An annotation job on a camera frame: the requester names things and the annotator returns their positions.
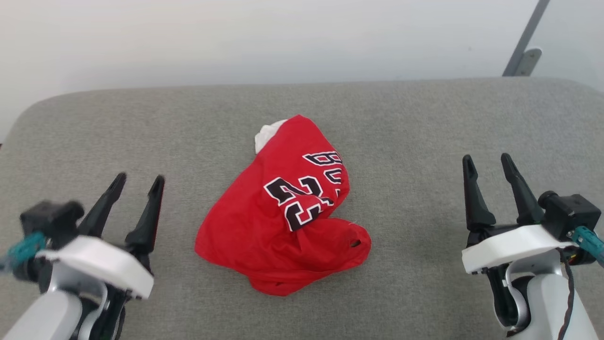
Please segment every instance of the white fabric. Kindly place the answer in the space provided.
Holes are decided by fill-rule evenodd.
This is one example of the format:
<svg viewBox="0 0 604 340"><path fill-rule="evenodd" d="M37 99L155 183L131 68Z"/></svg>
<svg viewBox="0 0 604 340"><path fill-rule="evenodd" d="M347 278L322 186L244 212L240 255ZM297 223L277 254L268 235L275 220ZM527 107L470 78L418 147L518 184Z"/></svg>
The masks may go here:
<svg viewBox="0 0 604 340"><path fill-rule="evenodd" d="M262 127L262 129L260 129L260 132L258 132L254 137L256 142L256 154L258 154L258 152L264 148L268 141L277 133L279 127L281 127L286 121L287 119L279 120L273 124L265 125Z"/></svg>

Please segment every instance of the black and white lettering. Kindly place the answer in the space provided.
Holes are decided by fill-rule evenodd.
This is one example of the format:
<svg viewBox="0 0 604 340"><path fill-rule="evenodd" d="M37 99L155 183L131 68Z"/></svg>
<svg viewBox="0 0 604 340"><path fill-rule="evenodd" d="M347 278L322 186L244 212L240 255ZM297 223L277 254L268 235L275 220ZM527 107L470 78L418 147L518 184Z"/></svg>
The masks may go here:
<svg viewBox="0 0 604 340"><path fill-rule="evenodd" d="M279 202L279 206L295 197L294 194L306 195L307 193L289 184L281 177L277 177L265 185L266 192Z"/></svg>
<svg viewBox="0 0 604 340"><path fill-rule="evenodd" d="M325 178L333 184L342 183L342 177L340 176L342 174L342 169L340 168L325 170L323 171L323 174L325 175Z"/></svg>
<svg viewBox="0 0 604 340"><path fill-rule="evenodd" d="M335 151L319 152L318 154L306 154L304 159L318 166L342 164L342 159Z"/></svg>
<svg viewBox="0 0 604 340"><path fill-rule="evenodd" d="M285 219L288 221L289 230L291 231L296 231L314 221L323 211L323 206L333 206L334 204L329 197L321 197L323 189L315 177L302 177L298 179L298 182L307 189L306 192L296 188L281 177L275 178L264 187L266 192L277 200L279 206L293 201L285 207ZM314 196L316 204L305 209L299 201L295 201L296 194Z"/></svg>

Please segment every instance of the gray cushion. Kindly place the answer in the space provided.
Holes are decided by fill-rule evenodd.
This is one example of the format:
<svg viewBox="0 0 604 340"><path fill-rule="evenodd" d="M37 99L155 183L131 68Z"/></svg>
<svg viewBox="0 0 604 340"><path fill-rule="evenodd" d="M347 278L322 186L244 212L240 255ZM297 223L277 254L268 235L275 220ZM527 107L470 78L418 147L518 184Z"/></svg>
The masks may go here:
<svg viewBox="0 0 604 340"><path fill-rule="evenodd" d="M461 263L461 158L472 154L500 223L516 218L502 152L536 195L581 193L604 208L603 111L602 93L531 78L68 94L23 113L0 150L0 249L22 237L19 214L37 201L76 198L89 208L126 171L104 233L121 241L164 174L155 287L148 301L127 305L123 339L502 338L486 277ZM277 298L208 264L193 243L254 158L254 134L296 114L341 153L352 191L335 216L364 226L373 250L361 267ZM604 270L574 273L602 337ZM0 278L0 334L36 295L32 284Z"/></svg>

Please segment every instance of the white wall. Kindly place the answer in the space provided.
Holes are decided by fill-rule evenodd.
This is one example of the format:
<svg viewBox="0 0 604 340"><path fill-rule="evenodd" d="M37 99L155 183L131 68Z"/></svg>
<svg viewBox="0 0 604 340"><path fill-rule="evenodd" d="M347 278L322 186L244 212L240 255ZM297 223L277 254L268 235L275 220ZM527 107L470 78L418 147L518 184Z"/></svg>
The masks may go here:
<svg viewBox="0 0 604 340"><path fill-rule="evenodd" d="M604 91L604 1L551 0L529 48L543 55L532 76L571 79Z"/></svg>
<svg viewBox="0 0 604 340"><path fill-rule="evenodd" d="M499 76L536 3L0 0L0 143L73 91Z"/></svg>

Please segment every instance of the metal pole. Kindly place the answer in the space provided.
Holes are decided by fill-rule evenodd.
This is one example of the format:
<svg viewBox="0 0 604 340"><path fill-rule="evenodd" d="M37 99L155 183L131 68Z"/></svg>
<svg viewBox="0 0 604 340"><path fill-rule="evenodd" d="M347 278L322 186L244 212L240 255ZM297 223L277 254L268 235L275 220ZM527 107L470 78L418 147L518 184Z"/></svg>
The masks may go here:
<svg viewBox="0 0 604 340"><path fill-rule="evenodd" d="M522 35L520 36L520 40L518 41L518 44L516 45L516 49L514 50L514 53L512 53L512 57L510 58L510 61L507 63L506 69L503 71L504 77L514 76L516 74L518 65L520 65L520 61L522 60L522 57L524 55L524 51L526 50L527 46L529 45L529 42L530 42L531 38L533 37L533 33L537 29L537 25L539 24L539 21L541 20L541 17L543 16L543 12L545 12L545 9L547 8L547 5L549 3L550 3L550 0L539 0L539 2L537 3L537 6L535 6L533 15L531 15L530 19L528 20L528 23L527 23L526 27L524 28L524 32L522 32Z"/></svg>

